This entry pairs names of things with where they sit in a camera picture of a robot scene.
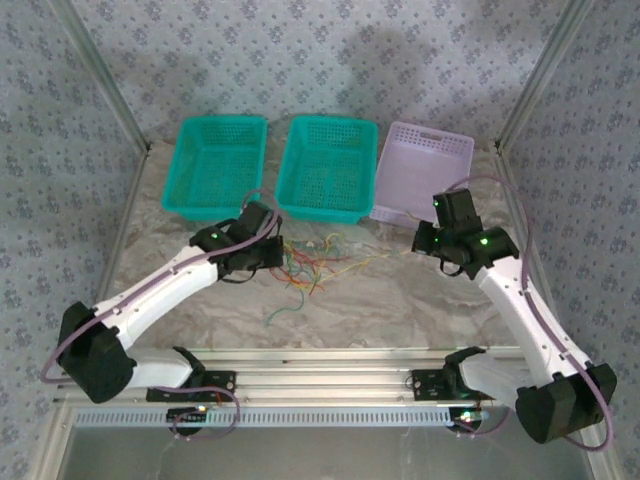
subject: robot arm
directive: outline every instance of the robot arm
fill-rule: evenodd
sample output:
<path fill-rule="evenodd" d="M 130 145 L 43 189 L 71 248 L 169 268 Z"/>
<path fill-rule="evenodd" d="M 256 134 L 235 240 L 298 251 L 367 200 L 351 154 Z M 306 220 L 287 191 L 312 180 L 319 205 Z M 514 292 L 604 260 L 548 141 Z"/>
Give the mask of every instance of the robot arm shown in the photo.
<path fill-rule="evenodd" d="M 443 272 L 445 262 L 457 265 L 458 270 L 447 275 L 466 273 L 480 287 L 498 308 L 530 369 L 530 375 L 510 370 L 472 347 L 445 359 L 445 378 L 452 390 L 481 391 L 502 401 L 516 410 L 520 423 L 539 443 L 601 421 L 602 409 L 578 369 L 591 377 L 607 404 L 616 377 L 607 364 L 593 365 L 530 282 L 523 291 L 523 260 L 508 234 L 501 228 L 483 228 L 466 189 L 436 195 L 434 206 L 439 226 L 420 222 L 413 251 L 439 258 Z M 562 349 L 548 332 L 560 339 Z"/>
<path fill-rule="evenodd" d="M 176 257 L 127 291 L 91 309 L 80 302 L 69 307 L 59 345 L 83 325 L 95 325 L 64 350 L 58 363 L 95 403 L 128 388 L 201 386 L 204 369 L 186 350 L 133 345 L 169 310 L 218 280 L 227 280 L 230 273 L 281 266 L 283 248 L 278 235 L 233 253 L 214 255 L 255 237 L 273 215 L 259 202 L 250 202 L 240 218 L 200 230 Z"/>

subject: glass panel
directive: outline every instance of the glass panel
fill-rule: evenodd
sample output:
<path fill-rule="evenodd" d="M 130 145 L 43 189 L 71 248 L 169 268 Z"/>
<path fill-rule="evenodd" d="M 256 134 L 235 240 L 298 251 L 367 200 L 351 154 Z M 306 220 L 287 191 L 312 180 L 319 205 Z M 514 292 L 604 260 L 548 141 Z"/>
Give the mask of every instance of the glass panel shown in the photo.
<path fill-rule="evenodd" d="M 59 480 L 589 479 L 585 455 L 537 445 L 513 417 L 496 435 L 445 428 L 254 428 L 185 442 L 165 429 L 75 429 Z"/>

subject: wallpaper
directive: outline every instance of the wallpaper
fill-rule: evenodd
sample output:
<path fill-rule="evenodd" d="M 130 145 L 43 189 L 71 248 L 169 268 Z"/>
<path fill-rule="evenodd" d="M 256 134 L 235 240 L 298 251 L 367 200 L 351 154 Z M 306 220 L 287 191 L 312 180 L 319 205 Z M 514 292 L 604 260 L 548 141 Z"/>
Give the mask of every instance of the wallpaper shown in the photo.
<path fill-rule="evenodd" d="M 508 157 L 562 322 L 618 376 L 617 445 L 640 478 L 640 4 L 596 3 Z"/>
<path fill-rule="evenodd" d="M 497 137 L 565 1 L 74 0 L 149 140 L 191 115 Z"/>
<path fill-rule="evenodd" d="M 65 308 L 93 302 L 139 153 L 45 1 L 0 6 L 0 479 L 24 478 Z"/>

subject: teal basket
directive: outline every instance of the teal basket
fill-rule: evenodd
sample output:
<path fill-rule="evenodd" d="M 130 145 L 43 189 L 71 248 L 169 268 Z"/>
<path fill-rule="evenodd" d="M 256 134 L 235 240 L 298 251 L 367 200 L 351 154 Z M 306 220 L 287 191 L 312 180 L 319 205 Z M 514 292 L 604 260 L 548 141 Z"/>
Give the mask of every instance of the teal basket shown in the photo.
<path fill-rule="evenodd" d="M 300 116 L 291 123 L 276 199 L 293 218 L 357 223 L 373 208 L 378 127 Z"/>
<path fill-rule="evenodd" d="M 262 182 L 267 120 L 250 116 L 184 121 L 162 206 L 188 220 L 238 216 L 246 193 Z"/>

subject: bracket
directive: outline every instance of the bracket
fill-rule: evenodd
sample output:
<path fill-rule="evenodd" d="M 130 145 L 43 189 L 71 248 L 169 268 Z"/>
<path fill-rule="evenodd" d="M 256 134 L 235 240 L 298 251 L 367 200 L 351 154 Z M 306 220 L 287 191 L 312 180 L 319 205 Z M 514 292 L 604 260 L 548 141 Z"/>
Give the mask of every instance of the bracket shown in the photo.
<path fill-rule="evenodd" d="M 173 423 L 178 415 L 183 415 L 181 423 L 203 423 L 207 419 L 207 414 L 198 411 L 195 407 L 187 407 L 187 408 L 170 408 L 167 410 L 166 420 L 167 423 Z M 176 432 L 183 437 L 190 437 L 191 435 L 195 435 L 202 427 L 176 427 Z"/>
<path fill-rule="evenodd" d="M 236 372 L 230 370 L 207 370 L 199 375 L 199 385 L 189 385 L 190 387 L 218 387 L 229 390 L 231 393 L 236 391 Z M 168 393 L 155 388 L 147 390 L 147 402 L 162 403 L 211 403 L 211 402 L 229 403 L 232 400 L 226 395 L 218 395 L 215 392 L 199 392 L 199 393 Z"/>
<path fill-rule="evenodd" d="M 444 372 L 440 370 L 412 370 L 411 388 L 413 399 L 416 402 L 434 400 L 461 400 L 455 395 L 451 386 L 445 379 Z M 479 392 L 471 392 L 464 400 L 482 400 Z"/>

